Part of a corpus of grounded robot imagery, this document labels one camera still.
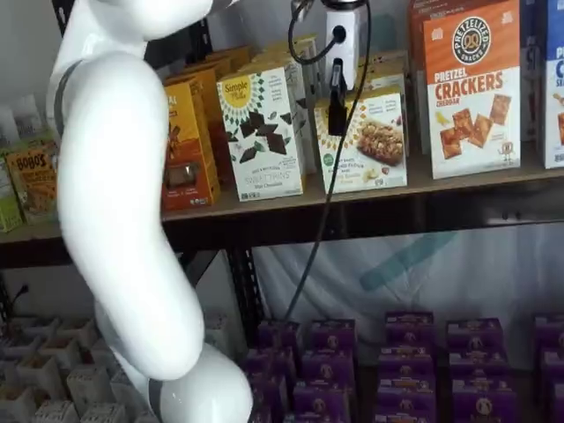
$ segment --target black cable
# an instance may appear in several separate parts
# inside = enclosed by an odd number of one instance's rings
[[[295,25],[295,20],[297,20],[297,14],[300,12],[301,9],[303,9],[302,6],[306,2],[307,2],[307,0],[305,0],[300,5],[300,7],[296,10],[297,13],[294,13],[294,16],[292,16],[292,21],[290,22],[290,29],[291,30],[293,30],[293,25]],[[333,198],[333,190],[335,189],[335,182],[337,180],[338,162],[341,159],[341,152],[343,151],[343,144],[345,143],[346,133],[349,130],[349,126],[351,125],[351,121],[353,120],[354,110],[356,109],[357,105],[359,104],[360,96],[362,95],[362,91],[364,89],[364,84],[365,84],[366,79],[367,79],[368,63],[370,61],[370,41],[371,41],[371,38],[372,38],[372,9],[370,7],[370,0],[366,0],[365,5],[367,7],[367,15],[368,15],[367,53],[366,53],[366,60],[364,62],[364,69],[362,70],[362,79],[360,80],[358,92],[356,94],[356,97],[354,98],[354,102],[352,103],[351,112],[349,113],[349,116],[346,120],[345,132],[343,133],[343,136],[341,137],[341,140],[339,141],[339,144],[338,144],[337,157],[335,159],[335,166],[333,168],[333,176],[331,177],[331,184],[329,186],[329,192],[327,193],[327,197],[325,199],[325,205],[323,206],[323,215],[322,215],[321,221],[319,223],[319,228],[317,229],[317,236],[315,237],[314,246],[311,249],[311,253],[309,254],[309,259],[308,259],[308,262],[306,263],[306,268],[304,269],[303,274],[301,275],[300,283],[298,284],[298,287],[296,288],[296,292],[293,295],[292,300],[290,301],[290,306],[288,307],[288,310],[286,311],[286,314],[284,316],[284,322],[287,322],[290,319],[290,317],[292,316],[292,312],[295,309],[296,304],[298,302],[298,299],[301,296],[301,292],[303,291],[303,288],[306,285],[306,280],[308,280],[309,272],[311,271],[311,266],[313,265],[313,263],[315,261],[315,257],[317,256],[317,250],[319,249],[319,246],[321,245],[321,240],[323,238],[323,232],[325,232],[325,225],[327,224],[327,218],[329,217],[330,203],[331,203],[331,199]],[[292,52],[293,39],[292,39],[291,34],[289,36],[288,43],[289,43],[289,46],[290,46],[290,51]]]

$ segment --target pretzel crackers box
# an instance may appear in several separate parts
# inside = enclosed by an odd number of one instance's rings
[[[423,27],[434,178],[519,167],[519,2],[469,7]]]
[[[166,211],[214,204],[219,179],[204,114],[202,85],[193,78],[173,79],[165,86],[169,134],[162,192]]]
[[[545,30],[545,116],[542,145],[546,168],[564,166],[564,4],[546,0],[541,25]]]
[[[351,108],[353,96],[345,101]],[[315,106],[325,191],[335,170],[340,137],[329,135],[329,101]],[[340,160],[335,193],[407,185],[402,99],[397,85],[367,91],[354,110]]]

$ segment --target chocolate image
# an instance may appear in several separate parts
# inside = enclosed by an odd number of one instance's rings
[[[284,113],[283,115],[280,115],[280,119],[282,119],[288,125],[292,124],[292,114],[290,113]]]
[[[248,150],[245,150],[245,152],[241,156],[241,160],[239,160],[239,163],[245,163],[249,160],[252,160],[255,158],[255,156],[256,156],[256,148],[250,147]]]
[[[266,140],[268,141],[268,148],[271,152],[277,152],[278,154],[284,154],[286,156],[286,143],[280,134],[268,134]]]
[[[249,112],[249,120],[251,126],[258,130],[261,126],[264,125],[264,116],[257,112]]]
[[[275,125],[273,123],[263,125],[258,129],[258,131],[256,132],[256,135],[258,137],[266,137],[268,134],[271,134],[272,132],[274,132],[277,127],[278,127],[278,125]]]

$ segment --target pretzelized box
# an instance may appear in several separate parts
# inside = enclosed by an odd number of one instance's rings
[[[423,24],[433,177],[521,163],[519,2]]]

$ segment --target white wall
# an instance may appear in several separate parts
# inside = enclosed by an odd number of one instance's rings
[[[50,0],[0,0],[0,102],[34,93],[44,109],[61,43]]]

